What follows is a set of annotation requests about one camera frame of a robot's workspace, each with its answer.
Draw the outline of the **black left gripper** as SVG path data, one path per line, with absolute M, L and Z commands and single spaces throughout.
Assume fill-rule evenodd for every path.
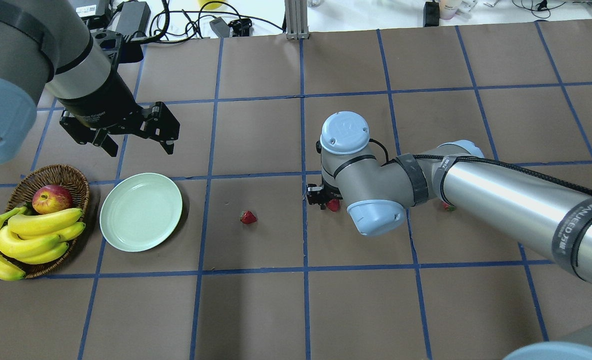
M 169 107 L 156 101 L 147 108 L 136 103 L 133 93 L 116 70 L 89 95 L 60 99 L 66 111 L 60 125 L 79 145 L 92 144 L 117 157 L 118 144 L 110 135 L 138 134 L 157 142 L 172 155 L 181 124 Z

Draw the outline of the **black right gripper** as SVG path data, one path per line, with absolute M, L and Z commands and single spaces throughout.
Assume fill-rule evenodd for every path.
M 330 199 L 341 200 L 341 192 L 337 187 L 323 183 L 320 185 L 307 183 L 305 197 L 309 205 L 317 205 L 321 210 L 328 210 L 326 203 Z

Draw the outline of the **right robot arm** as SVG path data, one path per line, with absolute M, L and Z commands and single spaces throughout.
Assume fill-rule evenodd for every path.
M 355 112 L 324 121 L 316 144 L 322 183 L 308 185 L 310 205 L 341 199 L 358 232 L 375 237 L 399 227 L 408 208 L 438 199 L 592 285 L 592 189 L 485 158 L 468 140 L 380 163 L 370 139 Z

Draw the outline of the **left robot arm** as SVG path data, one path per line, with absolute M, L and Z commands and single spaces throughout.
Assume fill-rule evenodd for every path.
M 64 106 L 60 125 L 77 144 L 116 157 L 113 136 L 134 135 L 172 155 L 179 121 L 161 101 L 138 105 L 117 71 L 124 49 L 160 38 L 91 32 L 67 0 L 0 0 L 0 165 L 21 150 L 43 91 Z

